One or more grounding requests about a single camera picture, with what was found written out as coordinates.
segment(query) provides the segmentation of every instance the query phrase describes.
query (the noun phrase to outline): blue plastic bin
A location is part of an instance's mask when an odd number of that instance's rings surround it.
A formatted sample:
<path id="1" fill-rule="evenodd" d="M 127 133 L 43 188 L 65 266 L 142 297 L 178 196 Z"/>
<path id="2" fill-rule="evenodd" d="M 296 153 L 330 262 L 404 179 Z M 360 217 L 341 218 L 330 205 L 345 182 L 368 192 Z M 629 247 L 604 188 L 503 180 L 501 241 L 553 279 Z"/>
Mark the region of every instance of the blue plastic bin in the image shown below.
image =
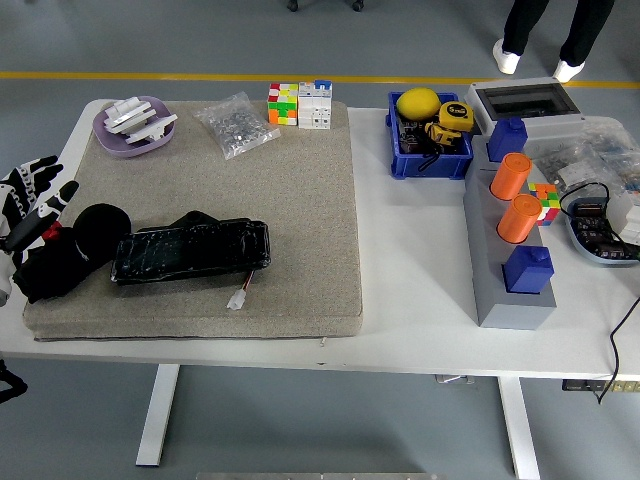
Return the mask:
<path id="1" fill-rule="evenodd" d="M 396 112 L 396 102 L 404 92 L 389 92 L 389 115 L 387 115 L 387 127 L 391 130 L 391 149 L 393 151 L 393 161 L 391 162 L 391 175 L 394 178 L 403 180 L 407 177 L 440 177 L 451 180 L 461 180 L 467 173 L 467 168 L 473 159 L 471 149 L 471 138 L 466 132 L 462 133 L 462 141 L 459 142 L 458 150 L 455 154 L 442 154 L 427 169 L 420 172 L 418 168 L 425 162 L 425 158 L 420 154 L 403 153 L 400 149 L 398 128 L 398 118 Z M 438 93 L 442 103 L 458 100 L 455 93 Z"/>

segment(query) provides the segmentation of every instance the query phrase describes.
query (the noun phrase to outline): white table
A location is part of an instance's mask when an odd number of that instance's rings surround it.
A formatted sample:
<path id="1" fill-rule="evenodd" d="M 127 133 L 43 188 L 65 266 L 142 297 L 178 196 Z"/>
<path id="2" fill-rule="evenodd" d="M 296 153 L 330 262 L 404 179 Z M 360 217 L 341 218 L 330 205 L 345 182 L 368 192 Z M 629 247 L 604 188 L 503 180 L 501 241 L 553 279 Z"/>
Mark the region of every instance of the white table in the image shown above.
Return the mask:
<path id="1" fill-rule="evenodd" d="M 96 100 L 83 111 L 61 154 L 65 170 L 52 188 L 73 177 L 91 121 L 106 102 Z M 349 109 L 363 287 L 359 335 L 323 341 L 35 342 L 22 323 L 25 299 L 16 288 L 0 311 L 0 351 L 5 356 L 161 364 L 139 464 L 157 464 L 153 459 L 160 456 L 180 364 L 495 376 L 516 473 L 539 478 L 519 378 L 608 378 L 614 362 L 608 336 L 640 294 L 640 271 L 586 260 L 571 245 L 562 222 L 556 222 L 541 234 L 556 272 L 552 285 L 558 308 L 536 331 L 478 327 L 464 182 L 391 177 L 386 113 Z M 616 342 L 619 379 L 640 380 L 636 315 Z"/>

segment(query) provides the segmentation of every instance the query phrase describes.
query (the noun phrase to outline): black wrapped battery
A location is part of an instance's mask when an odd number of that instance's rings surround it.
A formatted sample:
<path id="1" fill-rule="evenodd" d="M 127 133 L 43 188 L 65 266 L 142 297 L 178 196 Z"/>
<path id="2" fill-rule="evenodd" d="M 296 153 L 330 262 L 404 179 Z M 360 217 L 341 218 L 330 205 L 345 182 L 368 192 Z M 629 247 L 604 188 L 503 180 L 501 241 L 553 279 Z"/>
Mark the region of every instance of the black wrapped battery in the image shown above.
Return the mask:
<path id="1" fill-rule="evenodd" d="M 118 285 L 178 280 L 259 270 L 270 263 L 265 223 L 220 221 L 193 211 L 172 225 L 126 235 L 111 280 Z"/>

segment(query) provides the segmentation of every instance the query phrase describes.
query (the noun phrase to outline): gray cushion pad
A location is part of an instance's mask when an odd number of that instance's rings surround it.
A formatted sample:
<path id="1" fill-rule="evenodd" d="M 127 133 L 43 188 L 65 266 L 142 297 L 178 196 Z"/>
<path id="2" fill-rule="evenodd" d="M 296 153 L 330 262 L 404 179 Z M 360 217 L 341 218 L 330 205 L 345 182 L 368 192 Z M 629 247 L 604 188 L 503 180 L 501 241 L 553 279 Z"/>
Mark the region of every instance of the gray cushion pad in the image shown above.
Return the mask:
<path id="1" fill-rule="evenodd" d="M 220 220 L 261 220 L 269 226 L 272 263 L 254 275 L 244 307 L 226 308 L 242 274 L 117 286 L 109 263 L 66 296 L 27 305 L 24 321 L 36 339 L 358 333 L 362 297 L 346 106 L 332 104 L 330 130 L 280 126 L 280 138 L 225 160 L 193 117 L 212 104 L 167 102 L 178 116 L 173 139 L 139 157 L 113 157 L 92 134 L 76 175 L 80 189 L 61 222 L 71 226 L 95 203 L 122 208 L 134 230 L 169 225 L 191 210 Z M 266 118 L 266 102 L 254 106 Z"/>

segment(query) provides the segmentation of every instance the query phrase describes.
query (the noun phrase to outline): plastic bag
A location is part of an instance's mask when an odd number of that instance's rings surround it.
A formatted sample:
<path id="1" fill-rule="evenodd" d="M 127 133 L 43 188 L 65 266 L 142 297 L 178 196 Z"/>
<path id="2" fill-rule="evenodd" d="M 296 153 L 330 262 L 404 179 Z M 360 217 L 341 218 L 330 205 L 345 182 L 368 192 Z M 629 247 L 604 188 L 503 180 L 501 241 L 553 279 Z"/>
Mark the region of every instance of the plastic bag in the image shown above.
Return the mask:
<path id="1" fill-rule="evenodd" d="M 280 136 L 280 130 L 257 112 L 244 92 L 193 116 L 213 134 L 227 160 Z"/>
<path id="2" fill-rule="evenodd" d="M 586 117 L 576 141 L 565 148 L 547 151 L 533 162 L 560 195 L 589 182 L 605 183 L 611 194 L 638 190 L 640 147 L 622 124 L 608 117 Z M 602 196 L 601 187 L 588 186 L 580 196 Z"/>

